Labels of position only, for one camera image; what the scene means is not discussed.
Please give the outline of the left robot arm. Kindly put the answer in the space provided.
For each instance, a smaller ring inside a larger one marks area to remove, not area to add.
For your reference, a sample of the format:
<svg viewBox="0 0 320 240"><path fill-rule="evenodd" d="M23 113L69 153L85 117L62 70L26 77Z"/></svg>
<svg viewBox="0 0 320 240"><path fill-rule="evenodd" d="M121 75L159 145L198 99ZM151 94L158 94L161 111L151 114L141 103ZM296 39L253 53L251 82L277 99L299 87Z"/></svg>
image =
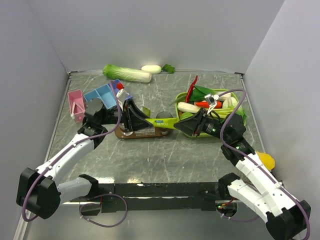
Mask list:
<svg viewBox="0 0 320 240"><path fill-rule="evenodd" d="M99 195L99 181L87 174L62 182L67 172L84 156L95 150L109 131L109 124L123 124L130 132L149 128L150 110L139 109L133 99L106 108L102 100L87 103L82 126L73 139L54 157L36 169L27 167L19 177L16 203L23 211L30 211L42 219L51 217L65 202L84 197L95 200Z"/></svg>

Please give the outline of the yellow cabbage by arm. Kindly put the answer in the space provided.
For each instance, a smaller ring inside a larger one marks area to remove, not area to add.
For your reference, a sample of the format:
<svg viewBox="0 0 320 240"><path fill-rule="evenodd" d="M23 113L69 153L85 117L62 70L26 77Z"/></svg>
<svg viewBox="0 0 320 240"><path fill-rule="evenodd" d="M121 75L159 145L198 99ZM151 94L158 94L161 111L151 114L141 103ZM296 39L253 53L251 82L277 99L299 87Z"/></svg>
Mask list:
<svg viewBox="0 0 320 240"><path fill-rule="evenodd" d="M257 151L256 154L258 155L260 161L263 163L263 165L271 172L275 166L276 161L272 158L271 155L265 153L265 152L259 152Z"/></svg>

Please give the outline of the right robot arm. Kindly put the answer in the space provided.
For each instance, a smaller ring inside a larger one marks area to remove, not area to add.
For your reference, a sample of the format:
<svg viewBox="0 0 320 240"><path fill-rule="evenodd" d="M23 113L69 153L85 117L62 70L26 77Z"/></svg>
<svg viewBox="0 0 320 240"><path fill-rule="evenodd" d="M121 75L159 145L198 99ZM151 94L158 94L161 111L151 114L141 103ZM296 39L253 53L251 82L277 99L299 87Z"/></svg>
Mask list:
<svg viewBox="0 0 320 240"><path fill-rule="evenodd" d="M173 126L190 137L206 133L219 138L224 157L251 182L247 185L234 173L223 176L218 187L223 199L233 197L243 202L264 221L275 240L290 240L303 231L305 239L310 237L310 205L290 194L264 166L243 136L246 127L242 116L231 113L221 121L201 109Z"/></svg>

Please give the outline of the frosted clear glass cup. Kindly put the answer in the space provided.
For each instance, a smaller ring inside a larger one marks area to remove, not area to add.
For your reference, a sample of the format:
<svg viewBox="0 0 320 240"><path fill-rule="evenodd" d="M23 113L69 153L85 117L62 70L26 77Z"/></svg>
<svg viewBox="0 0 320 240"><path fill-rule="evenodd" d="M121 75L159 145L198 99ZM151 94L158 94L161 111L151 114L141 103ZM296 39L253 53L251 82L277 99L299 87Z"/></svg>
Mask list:
<svg viewBox="0 0 320 240"><path fill-rule="evenodd" d="M125 128L125 125L123 123L119 125L119 129L121 131L121 134L124 136L130 136L133 134L133 131L130 131L127 128Z"/></svg>

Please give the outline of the dark glass cup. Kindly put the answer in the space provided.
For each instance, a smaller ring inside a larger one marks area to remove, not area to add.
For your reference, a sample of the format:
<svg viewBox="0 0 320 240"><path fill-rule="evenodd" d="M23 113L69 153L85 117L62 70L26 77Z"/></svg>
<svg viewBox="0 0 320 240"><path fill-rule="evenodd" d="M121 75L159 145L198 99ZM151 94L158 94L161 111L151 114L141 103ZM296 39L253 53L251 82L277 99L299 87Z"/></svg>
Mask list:
<svg viewBox="0 0 320 240"><path fill-rule="evenodd" d="M157 119L167 119L167 118L172 118L172 114L167 112L167 111L162 111L162 112L159 112L157 115L156 115L156 118ZM163 135L163 136L167 136L171 130L169 128L159 128L159 132Z"/></svg>

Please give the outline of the clear textured plastic holder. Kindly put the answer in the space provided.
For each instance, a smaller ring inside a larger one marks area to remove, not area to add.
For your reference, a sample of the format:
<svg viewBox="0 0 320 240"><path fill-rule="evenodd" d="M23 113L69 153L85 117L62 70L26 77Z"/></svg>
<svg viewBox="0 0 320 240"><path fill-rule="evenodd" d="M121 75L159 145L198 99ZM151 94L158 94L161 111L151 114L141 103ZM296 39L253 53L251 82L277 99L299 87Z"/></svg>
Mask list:
<svg viewBox="0 0 320 240"><path fill-rule="evenodd" d="M152 137L156 134L156 129L154 127L147 127L134 132L137 137Z"/></svg>

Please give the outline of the green toothpaste tube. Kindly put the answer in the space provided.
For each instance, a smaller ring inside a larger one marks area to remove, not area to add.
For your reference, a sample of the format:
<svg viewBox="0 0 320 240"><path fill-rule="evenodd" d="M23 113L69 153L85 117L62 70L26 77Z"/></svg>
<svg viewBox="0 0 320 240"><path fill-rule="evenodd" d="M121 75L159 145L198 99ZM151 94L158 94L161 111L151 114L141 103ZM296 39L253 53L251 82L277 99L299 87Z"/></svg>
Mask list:
<svg viewBox="0 0 320 240"><path fill-rule="evenodd" d="M143 106L142 107L142 112L147 116L147 118L150 118L151 116L151 110L148 109L147 107Z"/></svg>
<svg viewBox="0 0 320 240"><path fill-rule="evenodd" d="M175 129L174 124L179 121L178 118L146 118L155 128Z"/></svg>

